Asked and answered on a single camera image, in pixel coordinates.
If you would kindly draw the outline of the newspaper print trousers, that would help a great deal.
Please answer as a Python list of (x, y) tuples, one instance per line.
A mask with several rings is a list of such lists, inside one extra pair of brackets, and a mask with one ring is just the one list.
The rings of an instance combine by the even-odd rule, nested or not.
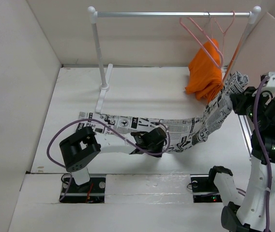
[(158, 122), (161, 122), (167, 126), (170, 133), (171, 142), (168, 152), (179, 153), (207, 141), (211, 133), (221, 128), (223, 122), (233, 109), (230, 95), (243, 93), (244, 87), (248, 82), (249, 78), (247, 75), (243, 75), (240, 72), (231, 74), (225, 80), (222, 90), (205, 107), (203, 114), (198, 117), (156, 119), (80, 112), (79, 118), (94, 118), (120, 134), (137, 131), (150, 132)]

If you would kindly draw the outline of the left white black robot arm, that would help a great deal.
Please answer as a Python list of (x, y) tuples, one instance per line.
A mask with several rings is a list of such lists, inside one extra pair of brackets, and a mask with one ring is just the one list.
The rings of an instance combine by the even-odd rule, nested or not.
[(88, 164), (100, 153), (143, 154), (159, 157), (164, 153), (168, 135), (164, 126), (150, 132), (138, 131), (124, 135), (95, 133), (85, 127), (60, 142), (60, 150), (67, 172), (72, 174), (79, 191), (90, 187)]

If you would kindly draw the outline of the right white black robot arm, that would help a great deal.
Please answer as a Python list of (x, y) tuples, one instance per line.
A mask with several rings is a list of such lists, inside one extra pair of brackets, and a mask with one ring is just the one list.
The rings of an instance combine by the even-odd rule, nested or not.
[(218, 190), (224, 205), (221, 225), (230, 232), (268, 232), (270, 203), (275, 195), (275, 96), (248, 87), (243, 93), (231, 94), (233, 110), (248, 116), (256, 124), (251, 136), (251, 173), (244, 198), (234, 184), (230, 169), (214, 166), (206, 184)]

